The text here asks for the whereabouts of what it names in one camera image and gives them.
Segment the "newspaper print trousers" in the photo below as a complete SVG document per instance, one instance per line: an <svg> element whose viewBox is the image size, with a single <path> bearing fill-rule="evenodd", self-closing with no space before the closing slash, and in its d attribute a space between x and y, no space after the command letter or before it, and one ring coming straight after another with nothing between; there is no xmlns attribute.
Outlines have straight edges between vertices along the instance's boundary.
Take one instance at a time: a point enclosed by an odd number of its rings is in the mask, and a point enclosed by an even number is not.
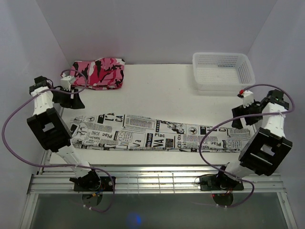
<svg viewBox="0 0 305 229"><path fill-rule="evenodd" d="M233 152L252 137L249 129L184 124L115 113L78 116L70 121L76 148L119 151Z"/></svg>

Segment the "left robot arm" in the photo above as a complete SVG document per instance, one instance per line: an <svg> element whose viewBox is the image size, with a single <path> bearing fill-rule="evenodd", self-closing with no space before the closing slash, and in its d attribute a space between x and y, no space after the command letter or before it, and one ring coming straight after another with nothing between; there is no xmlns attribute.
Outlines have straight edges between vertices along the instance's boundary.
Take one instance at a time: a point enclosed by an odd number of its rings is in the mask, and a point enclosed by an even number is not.
<svg viewBox="0 0 305 229"><path fill-rule="evenodd" d="M78 89L71 86L73 77L62 79L59 90L47 91L52 85L44 76L34 79L35 84L29 87L30 95L34 98L34 112L27 119L27 124L45 150L59 155L67 164L73 164L75 177L70 181L85 190L96 191L101 187L101 179L89 162L76 153L73 146L72 134L53 104L63 108L84 109L85 105L78 95Z"/></svg>

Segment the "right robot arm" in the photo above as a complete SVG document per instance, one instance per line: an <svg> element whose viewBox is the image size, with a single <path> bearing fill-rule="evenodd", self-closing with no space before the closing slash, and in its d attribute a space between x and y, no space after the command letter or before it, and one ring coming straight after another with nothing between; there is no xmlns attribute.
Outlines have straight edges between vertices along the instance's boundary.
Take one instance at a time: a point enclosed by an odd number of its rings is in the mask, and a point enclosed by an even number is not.
<svg viewBox="0 0 305 229"><path fill-rule="evenodd" d="M293 143L284 134L285 112L289 109L282 91L274 89L261 101L254 99L250 91L240 92L243 104L233 108L233 128L242 129L240 116L246 125L261 122L254 136L242 149L238 160L221 166L215 177L220 189L235 188L240 179L251 174L270 176L281 164Z"/></svg>

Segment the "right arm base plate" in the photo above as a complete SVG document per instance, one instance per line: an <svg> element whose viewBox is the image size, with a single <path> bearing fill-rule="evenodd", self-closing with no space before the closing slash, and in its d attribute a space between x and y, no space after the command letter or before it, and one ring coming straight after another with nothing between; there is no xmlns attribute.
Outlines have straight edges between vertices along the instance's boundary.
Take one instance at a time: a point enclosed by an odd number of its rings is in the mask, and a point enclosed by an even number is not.
<svg viewBox="0 0 305 229"><path fill-rule="evenodd" d="M199 185L201 191L242 191L244 186L242 183L231 179L222 179L218 175L202 175L199 177Z"/></svg>

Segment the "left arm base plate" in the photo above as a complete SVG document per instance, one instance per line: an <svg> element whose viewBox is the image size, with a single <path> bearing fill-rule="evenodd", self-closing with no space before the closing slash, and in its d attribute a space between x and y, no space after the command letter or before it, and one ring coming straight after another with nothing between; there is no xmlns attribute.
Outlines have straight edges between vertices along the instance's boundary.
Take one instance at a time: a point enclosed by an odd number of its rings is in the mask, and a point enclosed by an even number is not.
<svg viewBox="0 0 305 229"><path fill-rule="evenodd" d="M95 183L92 183L88 187L83 187L78 184L74 184L73 191L77 192L98 192L98 191L106 191L112 192L113 188L115 187L116 177L112 176L110 179L107 176L102 176L99 180Z"/></svg>

